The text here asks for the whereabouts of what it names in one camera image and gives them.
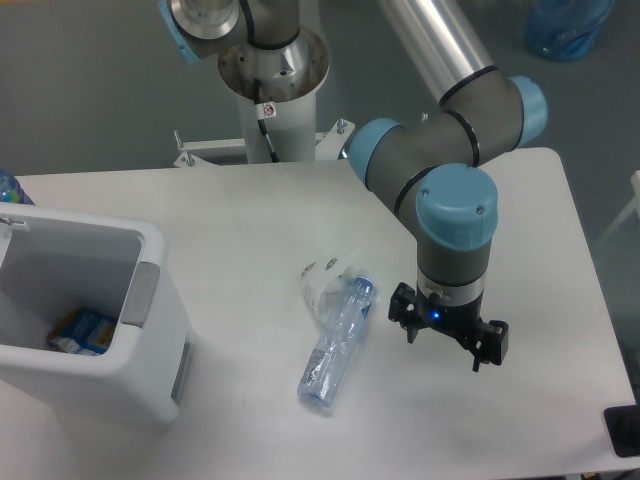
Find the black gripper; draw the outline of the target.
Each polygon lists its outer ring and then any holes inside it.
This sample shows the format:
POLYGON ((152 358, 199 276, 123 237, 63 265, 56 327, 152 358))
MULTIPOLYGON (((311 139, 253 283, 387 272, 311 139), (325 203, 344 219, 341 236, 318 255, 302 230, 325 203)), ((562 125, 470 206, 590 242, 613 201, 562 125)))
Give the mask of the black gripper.
POLYGON ((509 324, 485 322, 480 316, 483 294, 464 305, 449 306, 401 282, 391 296, 388 319, 401 326, 409 344, 427 328, 454 338, 472 354, 472 371, 478 373, 483 364, 500 366, 509 347, 509 324))

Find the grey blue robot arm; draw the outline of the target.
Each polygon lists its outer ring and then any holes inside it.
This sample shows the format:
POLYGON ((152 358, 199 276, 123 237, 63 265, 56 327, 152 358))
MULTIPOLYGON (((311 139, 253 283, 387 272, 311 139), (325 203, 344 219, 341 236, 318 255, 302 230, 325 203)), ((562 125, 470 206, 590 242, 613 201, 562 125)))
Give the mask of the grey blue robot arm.
MULTIPOLYGON (((382 11, 438 101, 407 128, 380 118, 361 127, 347 158, 354 173, 417 243, 417 283, 400 284, 389 317, 409 340, 425 328, 455 339, 476 365, 503 362, 509 327, 480 315, 498 222, 497 189, 482 165, 539 135, 547 105, 525 77, 496 68, 454 1, 385 1, 382 11)), ((300 22, 296 1, 163 1, 161 17, 183 58, 216 56, 246 106, 252 163, 311 160, 311 97, 328 73, 323 42, 300 22)))

